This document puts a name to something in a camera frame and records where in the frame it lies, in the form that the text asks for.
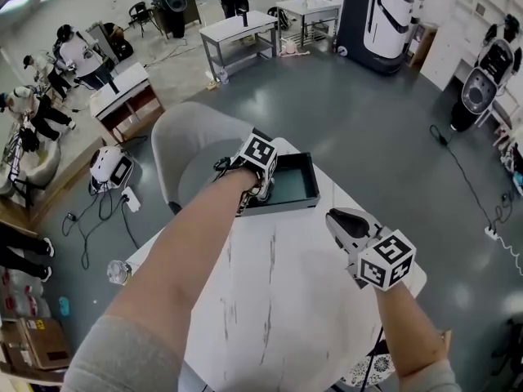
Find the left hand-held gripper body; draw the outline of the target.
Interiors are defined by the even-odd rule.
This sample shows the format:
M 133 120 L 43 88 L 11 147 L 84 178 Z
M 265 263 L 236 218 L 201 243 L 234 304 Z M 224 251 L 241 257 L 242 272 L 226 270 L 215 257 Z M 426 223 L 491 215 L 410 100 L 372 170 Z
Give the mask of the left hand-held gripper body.
M 230 159 L 230 169 L 245 168 L 257 177 L 257 183 L 242 194 L 238 215 L 243 214 L 252 199 L 264 203 L 261 201 L 261 191 L 270 179 L 274 179 L 277 159 L 276 147 L 257 131 L 249 135 L 238 153 Z

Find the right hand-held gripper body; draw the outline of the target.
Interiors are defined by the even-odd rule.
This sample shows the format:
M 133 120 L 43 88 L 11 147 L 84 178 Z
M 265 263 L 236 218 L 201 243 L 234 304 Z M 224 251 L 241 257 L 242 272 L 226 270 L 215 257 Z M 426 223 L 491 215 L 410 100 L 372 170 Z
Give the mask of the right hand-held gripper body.
M 396 229 L 380 239 L 373 238 L 346 270 L 361 288 L 372 285 L 387 291 L 411 273 L 415 256 L 416 247 Z

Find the dark green tray box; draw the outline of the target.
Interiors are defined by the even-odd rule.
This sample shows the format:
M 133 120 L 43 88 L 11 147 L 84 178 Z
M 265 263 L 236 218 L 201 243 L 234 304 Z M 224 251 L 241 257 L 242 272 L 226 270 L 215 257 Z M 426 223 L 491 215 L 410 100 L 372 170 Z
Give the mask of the dark green tray box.
M 260 216 L 314 208 L 320 190 L 310 153 L 285 154 L 278 157 L 269 198 L 260 203 L 249 201 L 242 216 Z

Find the person's left forearm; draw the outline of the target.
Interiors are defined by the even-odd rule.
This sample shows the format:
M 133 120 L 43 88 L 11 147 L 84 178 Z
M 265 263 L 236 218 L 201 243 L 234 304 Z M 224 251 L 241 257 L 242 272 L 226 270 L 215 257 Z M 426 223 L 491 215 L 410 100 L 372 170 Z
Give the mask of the person's left forearm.
M 147 328 L 183 354 L 191 311 L 221 254 L 242 195 L 257 183 L 252 171 L 240 168 L 200 191 L 161 232 L 106 314 Z

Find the person's right forearm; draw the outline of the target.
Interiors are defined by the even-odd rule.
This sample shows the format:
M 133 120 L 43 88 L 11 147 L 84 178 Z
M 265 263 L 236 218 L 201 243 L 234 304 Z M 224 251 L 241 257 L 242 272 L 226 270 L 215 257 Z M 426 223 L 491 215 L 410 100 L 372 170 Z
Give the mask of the person's right forearm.
M 400 383 L 447 359 L 444 341 L 409 289 L 397 283 L 375 291 L 387 347 Z

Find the cardboard box yellow label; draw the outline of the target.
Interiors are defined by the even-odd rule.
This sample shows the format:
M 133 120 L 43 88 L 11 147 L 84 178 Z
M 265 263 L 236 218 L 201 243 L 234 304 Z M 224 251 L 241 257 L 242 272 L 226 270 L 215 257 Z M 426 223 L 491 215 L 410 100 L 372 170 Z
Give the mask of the cardboard box yellow label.
M 72 360 L 62 326 L 53 318 L 20 318 L 22 341 L 34 367 L 44 371 L 67 368 Z

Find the small cardboard box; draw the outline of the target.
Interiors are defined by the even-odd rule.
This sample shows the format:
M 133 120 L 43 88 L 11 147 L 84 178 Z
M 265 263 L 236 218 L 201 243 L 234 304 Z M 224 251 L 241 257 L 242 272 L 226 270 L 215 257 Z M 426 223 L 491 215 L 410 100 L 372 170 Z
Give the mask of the small cardboard box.
M 0 327 L 0 370 L 5 374 L 36 379 L 38 372 L 22 322 L 19 318 L 7 321 Z

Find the grey upholstered chair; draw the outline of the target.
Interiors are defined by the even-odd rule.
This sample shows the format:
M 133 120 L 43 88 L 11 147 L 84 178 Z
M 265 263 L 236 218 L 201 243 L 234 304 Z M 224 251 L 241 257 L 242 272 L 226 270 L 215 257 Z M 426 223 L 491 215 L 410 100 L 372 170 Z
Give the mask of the grey upholstered chair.
M 151 145 L 163 199 L 177 214 L 215 176 L 217 160 L 234 155 L 254 126 L 194 101 L 165 111 Z

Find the pink white toy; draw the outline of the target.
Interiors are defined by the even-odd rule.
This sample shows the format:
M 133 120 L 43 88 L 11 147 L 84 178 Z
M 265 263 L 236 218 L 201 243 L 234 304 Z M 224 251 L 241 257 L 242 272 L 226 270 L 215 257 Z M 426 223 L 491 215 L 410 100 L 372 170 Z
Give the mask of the pink white toy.
M 293 56 L 308 56 L 310 55 L 309 51 L 299 51 L 297 49 L 297 45 L 294 41 L 284 41 L 284 45 L 282 46 L 282 50 L 279 53 L 279 57 L 286 58 L 286 57 L 293 57 Z

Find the white floor robot device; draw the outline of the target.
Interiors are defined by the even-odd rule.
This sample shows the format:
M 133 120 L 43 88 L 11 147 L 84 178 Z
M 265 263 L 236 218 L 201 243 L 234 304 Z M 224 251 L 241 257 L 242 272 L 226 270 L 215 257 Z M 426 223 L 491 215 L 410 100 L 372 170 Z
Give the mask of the white floor robot device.
M 103 146 L 92 156 L 89 165 L 89 189 L 93 194 L 117 189 L 125 184 L 134 167 L 132 157 L 120 146 Z

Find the white top brown cabinet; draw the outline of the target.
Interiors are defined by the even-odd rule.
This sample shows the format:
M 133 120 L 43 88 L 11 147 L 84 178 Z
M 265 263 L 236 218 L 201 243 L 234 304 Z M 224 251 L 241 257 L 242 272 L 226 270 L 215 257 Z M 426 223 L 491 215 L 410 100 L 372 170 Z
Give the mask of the white top brown cabinet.
M 119 94 L 114 94 L 106 84 L 89 101 L 91 117 L 99 125 L 104 140 L 110 144 L 137 136 L 165 111 L 142 64 L 135 63 L 113 80 Z

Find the black tripod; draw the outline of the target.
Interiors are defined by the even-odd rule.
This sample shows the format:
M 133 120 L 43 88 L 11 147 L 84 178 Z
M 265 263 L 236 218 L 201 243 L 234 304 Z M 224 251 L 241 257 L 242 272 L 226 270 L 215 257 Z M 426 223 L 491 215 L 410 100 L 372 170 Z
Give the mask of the black tripod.
M 490 355 L 492 359 L 503 358 L 503 361 L 491 372 L 491 375 L 500 375 L 509 365 L 512 374 L 519 376 L 523 374 L 523 323 L 510 318 L 505 322 L 505 327 L 509 329 L 507 340 L 500 349 L 494 350 Z

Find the white sink table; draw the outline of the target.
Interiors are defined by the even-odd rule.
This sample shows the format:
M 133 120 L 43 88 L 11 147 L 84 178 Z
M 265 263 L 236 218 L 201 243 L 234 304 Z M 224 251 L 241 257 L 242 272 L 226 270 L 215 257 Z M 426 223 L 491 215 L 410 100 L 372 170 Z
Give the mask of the white sink table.
M 292 42 L 302 49 L 305 45 L 327 40 L 332 46 L 336 41 L 337 24 L 341 8 L 330 0 L 287 0 L 276 3 L 278 27 L 280 27 L 283 11 L 288 18 L 295 18 L 299 31 L 282 37 L 278 30 L 278 39 L 281 42 Z

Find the clear glass jar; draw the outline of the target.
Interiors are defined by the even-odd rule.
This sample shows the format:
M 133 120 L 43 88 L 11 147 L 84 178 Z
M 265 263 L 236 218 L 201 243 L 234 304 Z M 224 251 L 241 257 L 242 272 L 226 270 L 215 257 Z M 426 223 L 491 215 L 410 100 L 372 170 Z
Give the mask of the clear glass jar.
M 126 261 L 111 261 L 107 266 L 107 277 L 110 283 L 124 286 L 132 276 L 132 267 Z

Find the black white pod device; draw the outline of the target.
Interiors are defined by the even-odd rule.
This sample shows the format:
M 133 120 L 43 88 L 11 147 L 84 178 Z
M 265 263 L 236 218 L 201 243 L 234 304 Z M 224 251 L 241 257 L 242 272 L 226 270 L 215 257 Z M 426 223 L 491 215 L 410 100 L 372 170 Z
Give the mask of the black white pod device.
M 461 96 L 451 111 L 450 127 L 453 131 L 466 131 L 494 102 L 498 87 L 480 67 L 467 76 Z

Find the black metal chair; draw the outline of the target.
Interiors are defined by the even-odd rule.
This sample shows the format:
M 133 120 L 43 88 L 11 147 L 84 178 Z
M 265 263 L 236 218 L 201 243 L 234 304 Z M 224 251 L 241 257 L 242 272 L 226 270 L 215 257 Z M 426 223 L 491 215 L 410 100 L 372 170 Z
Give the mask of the black metal chair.
M 144 25 L 151 23 L 160 33 L 162 33 L 161 29 L 158 27 L 154 20 L 154 16 L 152 11 L 146 6 L 144 2 L 138 2 L 135 5 L 133 5 L 129 11 L 128 14 L 131 18 L 131 21 L 129 24 L 132 27 L 135 27 L 136 25 L 140 26 L 141 29 L 141 36 L 144 37 Z

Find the black white tall machine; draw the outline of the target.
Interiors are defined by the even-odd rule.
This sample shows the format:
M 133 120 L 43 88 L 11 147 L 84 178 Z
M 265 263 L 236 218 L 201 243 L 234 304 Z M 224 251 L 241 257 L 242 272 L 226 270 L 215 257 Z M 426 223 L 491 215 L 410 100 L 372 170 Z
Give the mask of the black white tall machine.
M 404 61 L 414 0 L 343 0 L 336 53 L 384 75 Z

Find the black white backpack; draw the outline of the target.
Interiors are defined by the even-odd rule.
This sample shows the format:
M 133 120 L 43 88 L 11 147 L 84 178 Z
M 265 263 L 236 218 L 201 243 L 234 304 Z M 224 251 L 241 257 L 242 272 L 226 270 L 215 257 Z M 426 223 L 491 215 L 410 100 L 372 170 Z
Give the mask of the black white backpack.
M 510 43 L 504 38 L 495 38 L 478 55 L 478 66 L 499 87 L 510 78 L 514 59 Z

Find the white egg shaped seat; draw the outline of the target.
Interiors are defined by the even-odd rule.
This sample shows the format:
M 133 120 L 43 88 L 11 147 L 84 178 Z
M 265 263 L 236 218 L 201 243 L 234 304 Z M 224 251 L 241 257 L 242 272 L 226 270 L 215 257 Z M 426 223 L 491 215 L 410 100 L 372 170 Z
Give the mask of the white egg shaped seat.
M 11 197 L 24 183 L 45 188 L 60 165 L 60 145 L 45 140 L 34 152 L 22 149 L 21 139 L 13 137 L 0 158 L 0 196 Z

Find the person's grey clothing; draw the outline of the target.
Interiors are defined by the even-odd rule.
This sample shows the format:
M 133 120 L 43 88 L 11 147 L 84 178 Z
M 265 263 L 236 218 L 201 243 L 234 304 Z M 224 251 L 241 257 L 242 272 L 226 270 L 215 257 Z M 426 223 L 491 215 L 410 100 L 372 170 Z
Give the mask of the person's grey clothing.
M 102 315 L 78 348 L 62 392 L 177 392 L 181 354 L 145 327 Z M 400 383 L 400 392 L 462 392 L 448 359 Z

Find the pack of water bottles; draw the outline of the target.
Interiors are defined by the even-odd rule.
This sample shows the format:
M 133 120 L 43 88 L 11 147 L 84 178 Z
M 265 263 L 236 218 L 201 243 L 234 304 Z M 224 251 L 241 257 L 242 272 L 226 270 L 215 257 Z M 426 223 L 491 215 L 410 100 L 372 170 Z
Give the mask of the pack of water bottles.
M 0 315 L 9 318 L 50 318 L 39 278 L 0 267 Z

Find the grey frame white table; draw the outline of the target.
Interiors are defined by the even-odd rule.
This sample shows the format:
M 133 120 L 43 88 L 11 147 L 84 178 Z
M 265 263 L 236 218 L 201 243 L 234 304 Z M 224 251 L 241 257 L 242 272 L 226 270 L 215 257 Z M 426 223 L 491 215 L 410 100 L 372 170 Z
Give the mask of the grey frame white table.
M 269 60 L 278 56 L 277 18 L 260 11 L 248 11 L 248 27 L 241 16 L 203 27 L 199 33 L 215 82 L 226 83 L 234 65 L 253 57 Z

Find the white wall shelf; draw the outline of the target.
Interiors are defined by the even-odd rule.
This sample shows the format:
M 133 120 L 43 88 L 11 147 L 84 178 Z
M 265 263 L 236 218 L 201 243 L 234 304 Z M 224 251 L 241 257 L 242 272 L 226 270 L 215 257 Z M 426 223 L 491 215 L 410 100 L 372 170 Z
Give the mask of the white wall shelf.
M 476 42 L 492 24 L 502 23 L 508 14 L 523 28 L 523 0 L 455 0 L 452 19 L 462 27 L 469 42 Z

